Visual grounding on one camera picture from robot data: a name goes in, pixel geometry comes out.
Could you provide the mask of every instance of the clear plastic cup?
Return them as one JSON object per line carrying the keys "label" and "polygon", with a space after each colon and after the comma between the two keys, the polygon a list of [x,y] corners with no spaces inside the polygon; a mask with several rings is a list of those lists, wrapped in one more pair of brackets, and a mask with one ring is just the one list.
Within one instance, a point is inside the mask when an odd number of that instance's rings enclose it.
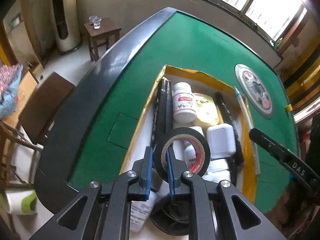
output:
{"label": "clear plastic cup", "polygon": [[89,17],[89,21],[90,21],[90,24],[91,24],[91,25],[93,24],[92,21],[93,21],[93,19],[95,19],[95,18],[98,18],[98,16],[93,15],[93,16],[90,16],[90,17]]}
{"label": "clear plastic cup", "polygon": [[100,28],[100,24],[101,24],[101,18],[95,18],[92,20],[93,26],[95,29],[99,29]]}

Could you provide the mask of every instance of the green felt table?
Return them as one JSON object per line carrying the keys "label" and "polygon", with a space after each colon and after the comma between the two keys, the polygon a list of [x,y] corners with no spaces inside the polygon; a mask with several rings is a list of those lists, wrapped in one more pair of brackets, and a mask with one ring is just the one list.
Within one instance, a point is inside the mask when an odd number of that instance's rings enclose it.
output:
{"label": "green felt table", "polygon": [[[69,181],[72,187],[80,189],[91,180],[116,178],[155,78],[165,64],[203,71],[239,90],[234,68],[247,65],[260,76],[274,104],[274,116],[268,120],[249,103],[254,126],[298,152],[293,118],[284,110],[287,99],[275,73],[237,40],[176,12],[136,54],[97,113]],[[255,205],[266,211],[283,192],[289,173],[266,151],[258,151],[261,175]]]}

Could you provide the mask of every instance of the white box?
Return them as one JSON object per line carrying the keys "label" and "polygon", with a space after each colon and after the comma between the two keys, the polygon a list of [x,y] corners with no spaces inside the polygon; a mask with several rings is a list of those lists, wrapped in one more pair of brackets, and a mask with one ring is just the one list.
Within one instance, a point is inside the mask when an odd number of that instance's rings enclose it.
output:
{"label": "white box", "polygon": [[207,129],[211,158],[227,158],[236,152],[235,135],[230,124],[223,123]]}

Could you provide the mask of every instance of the white plastic bottle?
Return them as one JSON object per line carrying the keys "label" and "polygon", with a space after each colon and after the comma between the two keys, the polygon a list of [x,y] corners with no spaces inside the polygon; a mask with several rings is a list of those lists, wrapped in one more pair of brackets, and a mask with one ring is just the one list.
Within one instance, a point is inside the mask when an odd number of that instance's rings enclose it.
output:
{"label": "white plastic bottle", "polygon": [[153,210],[153,206],[157,200],[156,192],[159,191],[163,180],[158,175],[155,169],[151,171],[151,190],[149,199],[147,201],[132,201],[131,202],[131,217],[130,217],[130,230],[139,232],[147,221],[149,215]]}
{"label": "white plastic bottle", "polygon": [[130,217],[130,230],[139,232],[144,223],[152,212],[153,206],[156,203],[157,195],[151,189],[149,199],[144,201],[131,202],[131,217]]}
{"label": "white plastic bottle", "polygon": [[173,118],[176,122],[188,123],[196,119],[194,96],[188,83],[179,82],[173,87]]}
{"label": "white plastic bottle", "polygon": [[[203,131],[200,126],[192,126],[190,128],[203,135]],[[190,169],[196,161],[196,151],[190,142],[184,141],[184,145],[186,147],[184,150],[184,162],[187,165],[187,169]]]}

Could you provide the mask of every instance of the toilet paper roll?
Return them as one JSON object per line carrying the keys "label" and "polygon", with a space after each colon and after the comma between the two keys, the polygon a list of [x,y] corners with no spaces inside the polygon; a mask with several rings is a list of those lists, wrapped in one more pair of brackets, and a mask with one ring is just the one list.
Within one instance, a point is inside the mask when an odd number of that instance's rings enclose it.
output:
{"label": "toilet paper roll", "polygon": [[30,190],[6,189],[0,194],[0,204],[12,215],[33,215],[35,212],[36,192]]}

